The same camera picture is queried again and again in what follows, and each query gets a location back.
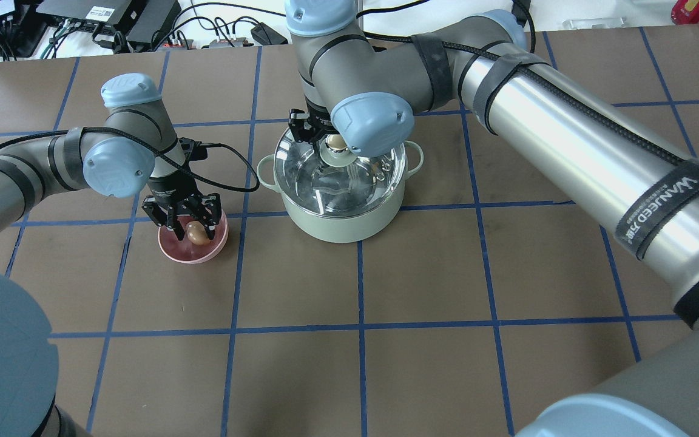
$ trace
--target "gray strap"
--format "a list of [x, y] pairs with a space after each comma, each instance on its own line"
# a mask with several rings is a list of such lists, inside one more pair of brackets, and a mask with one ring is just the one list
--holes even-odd
[[25, 173], [17, 165], [2, 158], [0, 158], [0, 172], [3, 172], [12, 182], [15, 182], [15, 185], [18, 186], [23, 195], [23, 213], [20, 215], [22, 217], [28, 211], [31, 211], [31, 208], [34, 208], [36, 204], [36, 191], [31, 183], [31, 179], [25, 176]]
[[532, 53], [511, 53], [511, 55], [501, 56], [495, 61], [493, 67], [490, 67], [490, 71], [487, 72], [482, 83], [479, 84], [476, 94], [474, 94], [474, 113], [479, 116], [479, 122], [491, 134], [497, 135], [493, 128], [490, 127], [490, 108], [500, 89], [514, 77], [514, 74], [521, 67], [546, 63], [546, 61]]
[[430, 100], [430, 108], [433, 110], [443, 107], [452, 100], [452, 70], [449, 66], [447, 50], [441, 44], [441, 38], [435, 33], [420, 33], [411, 36], [411, 42], [422, 59], [425, 71], [430, 79], [430, 89], [433, 97]]
[[73, 127], [69, 129], [64, 137], [63, 158], [64, 166], [69, 177], [77, 183], [78, 186], [86, 184], [83, 177], [83, 156], [80, 155], [80, 140], [83, 138], [83, 129], [85, 127]]
[[633, 203], [616, 225], [614, 236], [643, 260], [655, 235], [699, 195], [699, 160], [683, 161]]

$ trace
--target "white pot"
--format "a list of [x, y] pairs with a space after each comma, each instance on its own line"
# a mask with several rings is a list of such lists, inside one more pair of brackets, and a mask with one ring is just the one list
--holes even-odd
[[268, 155], [258, 163], [258, 177], [260, 183], [269, 190], [277, 191], [282, 195], [282, 201], [285, 209], [288, 210], [288, 215], [291, 216], [293, 222], [299, 226], [303, 232], [314, 236], [319, 240], [330, 243], [352, 243], [355, 241], [365, 240], [380, 230], [385, 229], [385, 226], [392, 221], [400, 209], [400, 203], [403, 202], [403, 193], [406, 186], [406, 180], [416, 174], [422, 168], [422, 163], [425, 161], [425, 155], [422, 148], [412, 141], [405, 141], [406, 147], [411, 147], [419, 153], [419, 163], [410, 171], [405, 171], [400, 178], [400, 182], [393, 189], [391, 194], [384, 202], [377, 205], [375, 208], [365, 211], [363, 214], [346, 218], [331, 218], [309, 211], [306, 208], [300, 207], [280, 188], [280, 183], [277, 180], [277, 175], [272, 172], [274, 182], [268, 183], [263, 179], [261, 168], [264, 163], [274, 161], [274, 154]]

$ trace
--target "table surface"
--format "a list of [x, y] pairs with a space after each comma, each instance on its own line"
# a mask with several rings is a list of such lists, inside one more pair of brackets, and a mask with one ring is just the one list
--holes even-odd
[[[699, 25], [541, 33], [539, 55], [699, 157]], [[293, 47], [0, 63], [0, 142], [103, 123], [144, 72], [182, 136], [253, 163], [303, 107]], [[455, 103], [378, 235], [314, 240], [278, 194], [222, 193], [221, 254], [178, 265], [136, 199], [49, 197], [0, 234], [42, 305], [56, 401], [115, 435], [508, 435], [687, 334], [669, 287]], [[229, 153], [194, 171], [244, 183]], [[207, 186], [201, 187], [210, 192]]]

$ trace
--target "clear plastic object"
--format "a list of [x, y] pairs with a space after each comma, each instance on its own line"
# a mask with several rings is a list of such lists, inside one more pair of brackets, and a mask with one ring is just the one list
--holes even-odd
[[566, 19], [562, 22], [566, 30], [577, 29], [613, 29], [627, 25], [627, 18], [623, 16], [594, 19]]

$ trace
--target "pot lid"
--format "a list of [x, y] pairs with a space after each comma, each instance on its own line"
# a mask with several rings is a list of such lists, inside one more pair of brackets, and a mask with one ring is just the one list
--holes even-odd
[[274, 177], [294, 204], [314, 215], [346, 219], [377, 208], [392, 196], [406, 170], [403, 144], [381, 157], [356, 157], [339, 138], [322, 140], [319, 150], [294, 141], [289, 130], [274, 153]]

